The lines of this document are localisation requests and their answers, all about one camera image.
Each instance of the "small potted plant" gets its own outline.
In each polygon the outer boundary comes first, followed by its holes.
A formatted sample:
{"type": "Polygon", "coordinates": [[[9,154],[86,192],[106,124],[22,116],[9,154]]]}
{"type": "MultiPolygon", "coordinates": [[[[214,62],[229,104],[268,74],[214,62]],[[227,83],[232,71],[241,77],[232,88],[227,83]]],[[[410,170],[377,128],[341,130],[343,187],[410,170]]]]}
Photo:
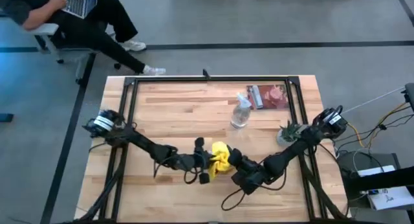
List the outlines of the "small potted plant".
{"type": "Polygon", "coordinates": [[[276,141],[280,146],[290,146],[293,142],[300,138],[301,126],[299,124],[290,123],[288,120],[287,126],[280,126],[280,128],[278,136],[276,137],[276,141]]]}

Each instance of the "succulent plant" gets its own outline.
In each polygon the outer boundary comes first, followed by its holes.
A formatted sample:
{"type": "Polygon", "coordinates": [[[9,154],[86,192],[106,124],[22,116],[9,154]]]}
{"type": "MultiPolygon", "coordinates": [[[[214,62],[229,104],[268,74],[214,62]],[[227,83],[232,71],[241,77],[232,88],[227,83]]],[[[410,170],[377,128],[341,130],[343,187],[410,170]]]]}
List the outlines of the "succulent plant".
{"type": "Polygon", "coordinates": [[[294,142],[295,140],[298,140],[300,138],[300,133],[298,133],[300,127],[301,126],[299,124],[293,124],[288,120],[286,127],[280,126],[280,128],[282,129],[281,136],[287,142],[294,142]]]}

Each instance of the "black stripe on floor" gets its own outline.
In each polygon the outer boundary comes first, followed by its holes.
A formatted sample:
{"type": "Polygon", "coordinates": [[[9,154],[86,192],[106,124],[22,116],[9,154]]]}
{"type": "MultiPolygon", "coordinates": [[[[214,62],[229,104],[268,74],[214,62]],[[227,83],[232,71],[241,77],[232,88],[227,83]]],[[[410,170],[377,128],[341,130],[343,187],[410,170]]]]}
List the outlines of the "black stripe on floor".
{"type": "Polygon", "coordinates": [[[37,47],[0,47],[0,53],[6,52],[38,52],[37,47]]]}
{"type": "MultiPolygon", "coordinates": [[[[414,46],[407,41],[355,41],[355,42],[310,42],[310,43],[196,43],[174,45],[148,45],[147,50],[194,50],[194,49],[288,49],[328,47],[394,47],[414,46]]],[[[0,47],[0,53],[38,52],[35,47],[0,47]]]]}
{"type": "Polygon", "coordinates": [[[59,156],[58,165],[54,172],[52,185],[50,186],[49,194],[47,196],[46,205],[43,209],[43,214],[40,220],[40,224],[49,224],[52,218],[54,205],[59,194],[60,183],[62,181],[63,173],[65,171],[67,158],[72,146],[73,136],[75,134],[76,125],[78,124],[79,114],[82,108],[83,98],[85,97],[86,88],[88,85],[89,77],[91,75],[93,63],[95,61],[95,54],[90,54],[87,61],[85,72],[83,74],[83,83],[78,89],[78,94],[76,95],[76,101],[72,110],[71,119],[69,120],[69,125],[67,127],[65,140],[63,141],[62,150],[59,156]]]}
{"type": "Polygon", "coordinates": [[[411,24],[414,27],[414,14],[411,11],[411,9],[409,8],[409,6],[407,5],[406,0],[398,0],[398,1],[400,1],[400,4],[401,4],[402,8],[406,12],[407,16],[409,17],[409,20],[411,21],[411,24]]]}

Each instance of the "wooden tabletop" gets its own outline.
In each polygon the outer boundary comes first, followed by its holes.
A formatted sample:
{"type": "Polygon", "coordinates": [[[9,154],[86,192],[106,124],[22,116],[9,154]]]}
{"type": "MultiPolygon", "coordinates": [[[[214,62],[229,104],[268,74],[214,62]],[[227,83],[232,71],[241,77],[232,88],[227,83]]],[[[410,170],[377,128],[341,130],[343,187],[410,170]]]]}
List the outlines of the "wooden tabletop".
{"type": "MultiPolygon", "coordinates": [[[[315,76],[300,76],[300,82],[311,122],[323,110],[318,85],[315,76]]],[[[108,77],[101,109],[118,110],[123,83],[124,77],[108,77]]],[[[179,153],[191,153],[194,140],[204,137],[205,150],[210,149],[213,142],[223,141],[241,150],[250,159],[261,161],[267,155],[284,149],[277,145],[276,134],[279,126],[286,125],[287,120],[290,120],[290,112],[289,109],[253,111],[245,128],[236,130],[231,127],[230,118],[237,103],[237,92],[246,93],[246,85],[259,84],[278,82],[140,82],[134,117],[137,131],[154,142],[177,147],[179,153]]],[[[93,144],[102,141],[96,139],[93,144]]],[[[331,144],[326,142],[325,146],[333,152],[331,144]]],[[[75,218],[85,214],[84,210],[89,209],[103,190],[110,152],[110,146],[102,146],[90,153],[75,218]]],[[[316,158],[323,189],[345,212],[346,196],[338,166],[321,148],[316,158]]],[[[219,175],[207,185],[186,185],[183,181],[184,172],[162,167],[154,179],[150,156],[130,144],[118,221],[309,220],[297,159],[292,160],[287,168],[287,182],[282,190],[273,192],[258,188],[253,194],[245,196],[235,209],[222,211],[223,199],[238,189],[230,179],[234,172],[219,175]]],[[[279,187],[281,182],[282,178],[270,187],[279,187]]],[[[316,196],[311,190],[317,210],[316,196]]],[[[240,197],[241,194],[238,194],[234,199],[229,199],[226,206],[232,206],[240,197]]]]}

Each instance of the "yellow cloth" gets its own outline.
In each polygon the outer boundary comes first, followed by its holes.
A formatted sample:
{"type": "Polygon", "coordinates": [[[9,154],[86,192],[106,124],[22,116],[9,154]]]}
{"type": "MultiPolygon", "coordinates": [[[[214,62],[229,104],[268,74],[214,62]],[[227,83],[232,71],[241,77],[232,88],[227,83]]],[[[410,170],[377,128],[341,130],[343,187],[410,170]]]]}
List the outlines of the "yellow cloth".
{"type": "Polygon", "coordinates": [[[219,172],[227,172],[231,169],[231,165],[228,163],[230,152],[228,151],[226,143],[214,142],[212,152],[214,156],[210,159],[212,163],[208,169],[210,180],[213,180],[219,172]]]}

